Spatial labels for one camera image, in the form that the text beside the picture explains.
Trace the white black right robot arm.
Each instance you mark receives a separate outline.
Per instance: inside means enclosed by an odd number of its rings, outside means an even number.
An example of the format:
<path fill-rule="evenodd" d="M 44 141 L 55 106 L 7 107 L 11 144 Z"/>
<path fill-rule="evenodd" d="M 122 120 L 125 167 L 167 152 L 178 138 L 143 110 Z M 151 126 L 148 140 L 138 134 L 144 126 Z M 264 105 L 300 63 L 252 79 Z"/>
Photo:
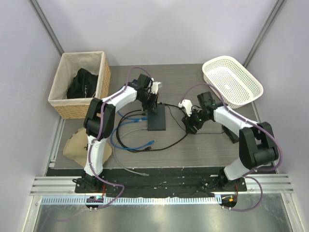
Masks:
<path fill-rule="evenodd" d="M 210 92 L 199 94 L 197 99 L 198 108 L 194 108 L 190 100 L 181 100 L 178 105 L 185 112 L 182 122 L 186 133 L 195 134 L 206 121 L 212 120 L 228 129 L 239 143 L 239 157 L 219 171 L 220 189 L 231 190 L 249 171 L 279 158 L 269 123 L 243 117 L 223 102 L 215 102 Z"/>

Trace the black power adapter brick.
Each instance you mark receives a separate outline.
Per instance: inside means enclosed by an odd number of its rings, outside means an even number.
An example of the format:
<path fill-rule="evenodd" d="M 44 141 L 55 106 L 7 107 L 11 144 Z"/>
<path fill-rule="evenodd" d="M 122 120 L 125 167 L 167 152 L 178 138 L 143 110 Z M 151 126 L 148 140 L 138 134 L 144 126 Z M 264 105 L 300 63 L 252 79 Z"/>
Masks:
<path fill-rule="evenodd" d="M 231 140 L 233 144 L 239 142 L 239 137 L 233 133 L 231 130 L 229 130 L 227 127 L 222 125 L 223 132 L 228 136 L 228 138 Z"/>

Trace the white perforated plastic basket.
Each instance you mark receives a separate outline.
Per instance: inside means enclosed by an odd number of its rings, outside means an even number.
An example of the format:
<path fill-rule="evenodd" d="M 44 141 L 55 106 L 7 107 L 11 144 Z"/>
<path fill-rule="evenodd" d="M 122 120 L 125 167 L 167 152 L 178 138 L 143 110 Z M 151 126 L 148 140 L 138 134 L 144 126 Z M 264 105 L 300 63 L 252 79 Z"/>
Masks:
<path fill-rule="evenodd" d="M 237 109 L 263 95 L 261 83 L 235 58 L 219 56 L 202 65 L 204 81 L 222 95 L 226 104 Z"/>

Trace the black cloth in basket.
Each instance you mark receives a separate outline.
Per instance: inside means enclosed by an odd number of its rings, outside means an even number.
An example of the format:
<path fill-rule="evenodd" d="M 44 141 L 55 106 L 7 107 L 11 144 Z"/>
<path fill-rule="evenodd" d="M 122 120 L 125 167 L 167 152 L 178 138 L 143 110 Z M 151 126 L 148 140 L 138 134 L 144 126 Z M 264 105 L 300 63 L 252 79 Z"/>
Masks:
<path fill-rule="evenodd" d="M 96 93 L 98 75 L 80 68 L 67 91 L 68 99 L 93 98 Z"/>

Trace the wicker basket with liner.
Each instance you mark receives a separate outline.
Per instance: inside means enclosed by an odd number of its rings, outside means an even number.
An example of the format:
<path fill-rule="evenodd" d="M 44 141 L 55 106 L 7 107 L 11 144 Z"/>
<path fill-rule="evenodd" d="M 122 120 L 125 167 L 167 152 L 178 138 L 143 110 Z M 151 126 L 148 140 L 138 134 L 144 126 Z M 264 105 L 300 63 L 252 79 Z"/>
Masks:
<path fill-rule="evenodd" d="M 103 51 L 62 54 L 48 102 L 63 119 L 85 118 L 93 98 L 108 96 L 111 70 Z"/>

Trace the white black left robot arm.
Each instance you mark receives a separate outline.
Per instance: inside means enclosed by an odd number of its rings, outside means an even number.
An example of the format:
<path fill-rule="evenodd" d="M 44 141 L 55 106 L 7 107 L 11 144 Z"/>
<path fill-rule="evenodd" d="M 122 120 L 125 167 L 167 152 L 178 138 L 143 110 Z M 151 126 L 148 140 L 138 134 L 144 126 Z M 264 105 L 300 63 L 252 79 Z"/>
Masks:
<path fill-rule="evenodd" d="M 78 179 L 81 187 L 93 193 L 102 189 L 103 180 L 100 179 L 100 175 L 103 171 L 103 154 L 106 141 L 113 131 L 117 111 L 131 102 L 140 101 L 142 109 L 156 112 L 161 87 L 161 82 L 140 74 L 137 80 L 127 82 L 114 94 L 103 99 L 91 100 L 84 119 L 88 152 L 82 177 Z"/>

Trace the dark grey network switch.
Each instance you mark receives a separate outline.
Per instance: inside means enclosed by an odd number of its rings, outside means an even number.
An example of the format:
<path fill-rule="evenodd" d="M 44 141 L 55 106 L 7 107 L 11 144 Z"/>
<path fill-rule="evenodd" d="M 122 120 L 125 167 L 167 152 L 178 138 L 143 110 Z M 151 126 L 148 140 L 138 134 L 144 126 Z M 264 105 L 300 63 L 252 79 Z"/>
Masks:
<path fill-rule="evenodd" d="M 149 111 L 147 113 L 147 130 L 148 131 L 165 131 L 166 130 L 166 112 L 165 105 L 158 104 L 157 112 Z"/>

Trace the aluminium rail frame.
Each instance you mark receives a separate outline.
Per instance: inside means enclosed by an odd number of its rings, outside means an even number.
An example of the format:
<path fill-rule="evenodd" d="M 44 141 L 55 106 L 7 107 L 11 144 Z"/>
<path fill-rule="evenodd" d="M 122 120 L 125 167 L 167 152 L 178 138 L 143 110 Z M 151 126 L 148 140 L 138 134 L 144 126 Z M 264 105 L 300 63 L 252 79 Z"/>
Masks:
<path fill-rule="evenodd" d="M 108 180 L 111 185 L 101 183 L 92 187 L 78 180 L 76 176 L 36 177 L 31 195 L 67 195 L 106 193 L 116 196 L 120 184 L 125 186 L 123 197 L 165 198 L 190 196 L 200 193 L 228 194 L 238 192 L 293 193 L 291 181 L 286 174 L 255 174 L 233 181 L 228 187 L 221 187 L 216 175 L 169 174 L 161 176 L 114 175 Z"/>

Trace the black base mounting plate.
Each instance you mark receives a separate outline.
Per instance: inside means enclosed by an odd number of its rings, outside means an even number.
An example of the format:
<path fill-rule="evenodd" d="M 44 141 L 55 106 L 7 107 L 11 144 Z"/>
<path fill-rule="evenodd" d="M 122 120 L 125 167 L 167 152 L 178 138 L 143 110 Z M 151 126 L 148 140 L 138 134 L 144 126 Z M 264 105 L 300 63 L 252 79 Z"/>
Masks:
<path fill-rule="evenodd" d="M 176 192 L 188 193 L 190 191 L 201 190 L 203 192 L 246 192 L 247 186 L 244 179 L 232 183 L 231 186 L 223 188 L 219 185 L 219 179 L 216 176 L 198 176 L 198 175 L 164 175 L 164 176 L 133 176 L 133 177 L 112 177 L 107 180 L 111 184 L 97 181 L 96 186 L 86 183 L 82 178 L 73 179 L 76 184 L 76 193 L 107 193 L 116 194 L 122 190 L 121 185 L 125 186 L 124 193 L 129 195 L 158 193 L 172 194 Z"/>

